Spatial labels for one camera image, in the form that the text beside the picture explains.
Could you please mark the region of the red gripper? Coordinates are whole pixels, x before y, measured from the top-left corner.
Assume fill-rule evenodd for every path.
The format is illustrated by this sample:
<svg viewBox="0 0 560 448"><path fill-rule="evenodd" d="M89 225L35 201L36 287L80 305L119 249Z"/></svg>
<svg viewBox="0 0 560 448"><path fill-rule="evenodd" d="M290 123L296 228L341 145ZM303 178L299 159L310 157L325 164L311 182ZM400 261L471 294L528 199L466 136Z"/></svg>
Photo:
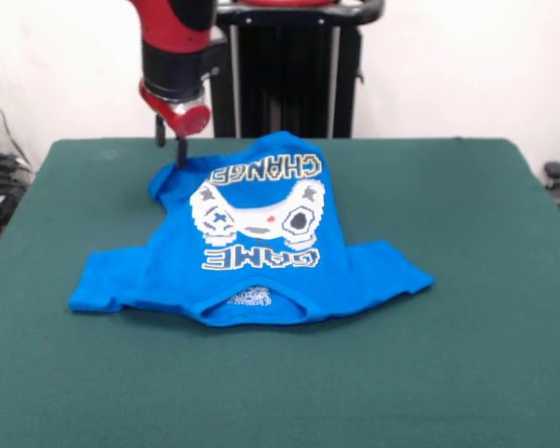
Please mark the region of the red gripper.
<svg viewBox="0 0 560 448"><path fill-rule="evenodd" d="M164 99L150 92L143 79L139 93L147 105L157 114L155 117L155 141L158 147L166 145L166 125L176 134L176 167L183 168L188 158L189 135L201 133L210 122L212 112L204 101L204 90L187 101Z"/></svg>

